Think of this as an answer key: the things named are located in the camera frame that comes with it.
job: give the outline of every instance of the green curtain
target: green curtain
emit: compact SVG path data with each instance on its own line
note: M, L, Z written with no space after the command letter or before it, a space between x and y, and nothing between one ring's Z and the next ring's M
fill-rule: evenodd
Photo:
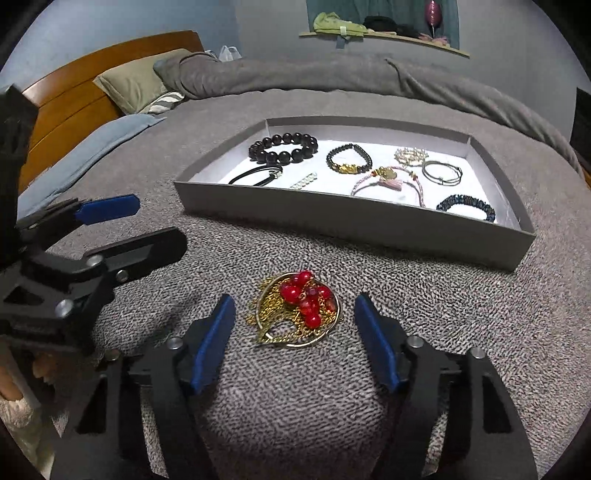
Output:
M456 0L436 0L443 21L436 30L438 37L447 37L453 48L460 48L460 26ZM343 20L363 23L368 15L390 17L398 24L412 25L419 32L431 34L425 22L427 0L307 0L310 31L316 15L335 12Z

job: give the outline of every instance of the blue gripper pad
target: blue gripper pad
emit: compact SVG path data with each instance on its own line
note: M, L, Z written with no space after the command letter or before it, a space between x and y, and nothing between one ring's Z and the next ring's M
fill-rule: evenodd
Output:
M367 295L355 299L355 323L365 352L378 382L394 392L400 379L396 371L396 356L380 327L381 316Z
M75 217L84 225L92 225L116 218L129 217L138 213L138 210L139 198L130 194L83 203L75 213Z
M234 300L230 295L224 297L212 313L212 323L193 359L191 386L197 395L217 380L218 367L222 363L226 344L236 321Z

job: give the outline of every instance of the box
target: box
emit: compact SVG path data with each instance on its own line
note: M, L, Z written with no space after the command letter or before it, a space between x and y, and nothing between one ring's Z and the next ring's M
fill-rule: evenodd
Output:
M238 173L257 166L248 158L252 143L297 131L318 139L319 152L312 159L285 166L283 175L264 187L248 184L265 178L268 172L245 177L243 184L228 185ZM461 165L462 182L456 187L442 186L427 180L420 167L412 168L423 186L425 208L418 206L417 192L407 186L401 192L371 186L351 196L351 188L364 174L339 174L326 164L328 150L345 143L366 149L373 168L396 165L393 154L397 148L422 148L429 152L428 160ZM293 148L280 145L273 150ZM347 154L353 155L348 158L356 155L352 150ZM342 161L335 157L335 162ZM318 175L316 181L304 190L290 189L312 171ZM400 179L406 175L399 173ZM514 270L535 238L511 182L475 138L409 122L338 116L270 118L202 155L174 185L189 214L277 225L503 270ZM481 210L464 205L449 212L435 210L436 204L452 194L467 194L489 203L496 211L495 223L484 221L486 215Z

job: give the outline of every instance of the green pillow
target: green pillow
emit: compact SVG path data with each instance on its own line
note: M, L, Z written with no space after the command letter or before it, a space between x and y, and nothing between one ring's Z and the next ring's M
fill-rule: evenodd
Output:
M97 76L93 83L113 100L127 115L140 112L167 88L154 73L154 63L175 56L191 55L184 48L159 55L132 60Z

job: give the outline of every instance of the blue pillow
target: blue pillow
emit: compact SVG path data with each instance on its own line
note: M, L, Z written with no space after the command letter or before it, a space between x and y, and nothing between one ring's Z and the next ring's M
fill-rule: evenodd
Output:
M136 113L122 116L97 128L19 195L18 218L49 205L107 153L162 120L164 118Z

